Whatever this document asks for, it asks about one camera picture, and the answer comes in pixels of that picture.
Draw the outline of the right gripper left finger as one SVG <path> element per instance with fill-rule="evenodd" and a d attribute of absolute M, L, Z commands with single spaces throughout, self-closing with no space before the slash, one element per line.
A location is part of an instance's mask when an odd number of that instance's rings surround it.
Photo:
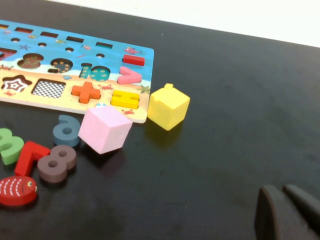
<path fill-rule="evenodd" d="M 254 219 L 258 240 L 317 240 L 314 232 L 282 189 L 260 187 Z"/>

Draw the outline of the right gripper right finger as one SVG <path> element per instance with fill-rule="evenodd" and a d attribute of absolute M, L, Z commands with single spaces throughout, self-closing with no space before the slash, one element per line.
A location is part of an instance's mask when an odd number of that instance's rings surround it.
<path fill-rule="evenodd" d="M 294 184 L 284 185 L 282 189 L 309 227 L 320 236 L 320 200 Z"/>

